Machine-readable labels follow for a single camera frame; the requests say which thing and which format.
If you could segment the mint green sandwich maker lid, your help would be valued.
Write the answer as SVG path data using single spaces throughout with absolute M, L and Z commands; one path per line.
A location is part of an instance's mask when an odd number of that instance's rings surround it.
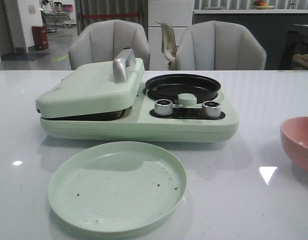
M 133 106 L 145 68 L 133 50 L 122 50 L 113 61 L 81 65 L 36 99 L 36 110 L 47 120 L 110 121 Z

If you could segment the pink bowl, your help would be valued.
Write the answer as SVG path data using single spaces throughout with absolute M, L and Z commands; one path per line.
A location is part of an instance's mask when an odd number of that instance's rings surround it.
M 308 172 L 308 116 L 284 120 L 280 126 L 281 142 L 289 159 Z

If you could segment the mint green breakfast maker base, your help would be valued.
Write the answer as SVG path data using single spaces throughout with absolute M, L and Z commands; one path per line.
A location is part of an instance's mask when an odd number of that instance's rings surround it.
M 135 104 L 124 115 L 111 121 L 46 120 L 42 128 L 53 137 L 80 140 L 196 142 L 215 143 L 229 140 L 239 127 L 239 116 L 228 99 L 219 91 L 222 119 L 157 118 L 150 114 L 154 99 L 140 85 Z

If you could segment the left silver control knob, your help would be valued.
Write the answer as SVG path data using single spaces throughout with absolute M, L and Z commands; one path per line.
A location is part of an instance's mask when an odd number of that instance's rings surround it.
M 159 116 L 169 116 L 173 113 L 173 102 L 169 99 L 156 100 L 154 113 Z

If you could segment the silver control knob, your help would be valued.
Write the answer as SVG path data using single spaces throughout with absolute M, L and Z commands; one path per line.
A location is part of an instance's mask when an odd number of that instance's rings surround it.
M 156 100 L 154 113 L 159 116 L 169 116 L 173 113 L 173 102 L 169 99 Z
M 221 105 L 215 101 L 202 103 L 201 114 L 207 118 L 218 118 L 221 116 Z

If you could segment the black round frying pan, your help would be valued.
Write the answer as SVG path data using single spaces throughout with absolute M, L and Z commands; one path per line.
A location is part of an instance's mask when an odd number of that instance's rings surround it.
M 176 102 L 179 94 L 193 94 L 197 103 L 213 100 L 218 91 L 221 89 L 221 84 L 210 77 L 188 74 L 188 73 L 172 73 L 155 76 L 149 79 L 145 86 L 148 90 L 148 95 L 152 98 L 168 99 Z

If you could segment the right silver control knob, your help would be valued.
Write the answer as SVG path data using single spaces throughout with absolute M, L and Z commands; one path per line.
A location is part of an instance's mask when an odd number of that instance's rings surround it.
M 218 118 L 221 116 L 221 105 L 215 101 L 202 103 L 201 114 L 207 118 Z

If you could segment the beige office chair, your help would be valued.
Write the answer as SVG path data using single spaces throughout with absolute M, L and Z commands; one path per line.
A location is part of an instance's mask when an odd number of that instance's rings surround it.
M 176 53 L 177 45 L 174 30 L 169 22 L 157 21 L 162 29 L 162 53 L 168 60 L 168 70 L 177 70 Z

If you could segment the mint green round plate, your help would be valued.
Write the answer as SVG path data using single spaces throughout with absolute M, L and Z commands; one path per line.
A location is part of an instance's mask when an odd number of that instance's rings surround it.
M 50 180 L 48 199 L 72 226 L 119 234 L 159 225 L 186 188 L 185 168 L 172 153 L 145 142 L 119 141 L 65 161 Z

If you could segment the right grey upholstered chair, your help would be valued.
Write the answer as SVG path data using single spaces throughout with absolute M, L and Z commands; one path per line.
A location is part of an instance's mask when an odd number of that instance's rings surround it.
M 265 49 L 245 26 L 212 20 L 185 29 L 176 65 L 181 71 L 264 70 L 266 58 Z

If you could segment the grey upholstered chair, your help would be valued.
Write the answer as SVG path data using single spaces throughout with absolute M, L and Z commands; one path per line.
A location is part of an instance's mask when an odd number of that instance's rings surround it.
M 176 65 L 181 71 L 264 70 L 266 58 L 265 49 L 245 26 L 212 20 L 185 29 Z
M 142 25 L 125 20 L 106 20 L 87 26 L 68 50 L 72 70 L 90 63 L 112 61 L 131 48 L 144 67 L 150 67 L 150 46 Z

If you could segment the left grey upholstered chair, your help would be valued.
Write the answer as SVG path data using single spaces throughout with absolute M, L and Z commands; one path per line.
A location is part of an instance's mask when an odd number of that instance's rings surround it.
M 112 61 L 131 48 L 144 67 L 150 67 L 150 46 L 142 25 L 125 20 L 106 20 L 87 26 L 68 50 L 72 70 L 90 63 Z

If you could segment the white cabinet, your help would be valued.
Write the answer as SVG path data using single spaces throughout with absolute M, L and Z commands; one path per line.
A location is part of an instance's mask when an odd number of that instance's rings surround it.
M 151 52 L 151 71 L 166 71 L 168 60 L 161 52 L 162 29 L 158 21 L 171 24 L 176 45 L 186 27 L 192 24 L 194 2 L 191 0 L 151 0 L 148 2 L 148 41 Z

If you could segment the red trash bin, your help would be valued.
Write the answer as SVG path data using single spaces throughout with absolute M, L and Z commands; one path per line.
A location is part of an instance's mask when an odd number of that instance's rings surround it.
M 36 50 L 48 49 L 48 39 L 46 33 L 46 27 L 41 25 L 34 25 L 31 27 L 32 37 Z

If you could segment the dark counter with white top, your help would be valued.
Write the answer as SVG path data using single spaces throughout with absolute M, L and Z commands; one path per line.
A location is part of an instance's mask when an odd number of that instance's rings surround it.
M 194 11 L 194 24 L 210 20 L 245 26 L 267 53 L 266 70 L 292 70 L 293 56 L 308 54 L 308 10 Z

